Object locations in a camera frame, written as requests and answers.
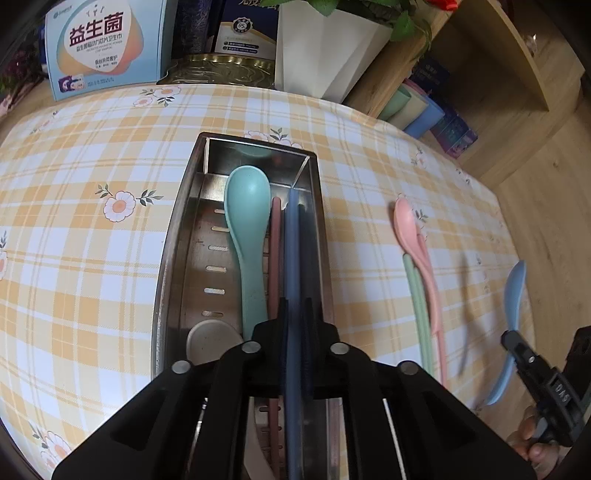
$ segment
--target white flower pot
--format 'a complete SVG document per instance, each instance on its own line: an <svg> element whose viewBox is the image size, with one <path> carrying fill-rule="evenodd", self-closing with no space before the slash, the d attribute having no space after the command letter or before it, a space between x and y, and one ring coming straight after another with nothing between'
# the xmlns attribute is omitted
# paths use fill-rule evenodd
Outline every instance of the white flower pot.
<svg viewBox="0 0 591 480"><path fill-rule="evenodd" d="M341 103L391 32L341 10L325 17L304 0L281 4L275 88Z"/></svg>

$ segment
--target yellow plaid tablecloth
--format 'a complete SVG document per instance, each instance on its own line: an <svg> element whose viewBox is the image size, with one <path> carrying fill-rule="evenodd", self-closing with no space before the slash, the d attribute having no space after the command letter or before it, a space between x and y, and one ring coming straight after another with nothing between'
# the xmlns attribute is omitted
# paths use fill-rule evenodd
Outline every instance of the yellow plaid tablecloth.
<svg viewBox="0 0 591 480"><path fill-rule="evenodd" d="M316 152L341 338L389 364L420 361L388 217L406 196L441 290L450 389L483 399L517 261L490 191L342 105L230 86L106 90L23 119L0 147L0 417L44 477L150 380L163 244L202 131Z"/></svg>

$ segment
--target green spoon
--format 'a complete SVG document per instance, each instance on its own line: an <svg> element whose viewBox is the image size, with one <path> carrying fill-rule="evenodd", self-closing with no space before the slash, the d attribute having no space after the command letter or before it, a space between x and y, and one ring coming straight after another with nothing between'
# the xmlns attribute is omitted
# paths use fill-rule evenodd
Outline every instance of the green spoon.
<svg viewBox="0 0 591 480"><path fill-rule="evenodd" d="M242 337L250 340L255 325L268 320L262 277L262 249L271 213L271 186L256 167L238 167L228 177L224 210L238 254L242 283Z"/></svg>

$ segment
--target finger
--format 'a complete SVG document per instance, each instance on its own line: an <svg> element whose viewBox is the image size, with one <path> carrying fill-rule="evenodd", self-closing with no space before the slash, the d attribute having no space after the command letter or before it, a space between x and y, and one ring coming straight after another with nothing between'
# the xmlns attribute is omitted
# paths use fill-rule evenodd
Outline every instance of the finger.
<svg viewBox="0 0 591 480"><path fill-rule="evenodd" d="M523 420L527 420L530 417L537 417L537 416L538 416L538 411L533 405L530 405L529 407L527 407L523 412Z"/></svg>
<svg viewBox="0 0 591 480"><path fill-rule="evenodd" d="M528 455L528 444L523 438L521 438L519 432L513 432L511 435L509 435L507 438L507 443L511 448L513 448L514 451L521 455L523 460L529 461L530 457Z"/></svg>
<svg viewBox="0 0 591 480"><path fill-rule="evenodd" d="M529 440L532 438L535 432L535 428L537 426L538 419L536 416L528 417L519 424L519 428L517 428L517 432L521 435L521 438L524 440Z"/></svg>
<svg viewBox="0 0 591 480"><path fill-rule="evenodd" d="M529 457L538 479L546 478L558 462L558 445L536 443L530 448Z"/></svg>

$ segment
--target packaging box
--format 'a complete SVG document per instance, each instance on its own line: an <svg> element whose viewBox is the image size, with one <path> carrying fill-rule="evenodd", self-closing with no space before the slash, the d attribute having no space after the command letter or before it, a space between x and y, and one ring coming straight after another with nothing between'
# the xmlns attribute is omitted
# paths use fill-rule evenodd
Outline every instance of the packaging box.
<svg viewBox="0 0 591 480"><path fill-rule="evenodd" d="M413 68L409 78L425 90L428 95L431 95L447 82L449 72L431 55L426 54Z"/></svg>
<svg viewBox="0 0 591 480"><path fill-rule="evenodd" d="M276 7L259 7L259 0L226 0L217 31L216 53L275 60Z"/></svg>
<svg viewBox="0 0 591 480"><path fill-rule="evenodd" d="M177 0L65 0L46 15L53 97L155 82L170 63Z"/></svg>
<svg viewBox="0 0 591 480"><path fill-rule="evenodd" d="M458 158L478 140L478 134L446 102L437 98L437 104L445 116L431 129L431 133L447 155Z"/></svg>

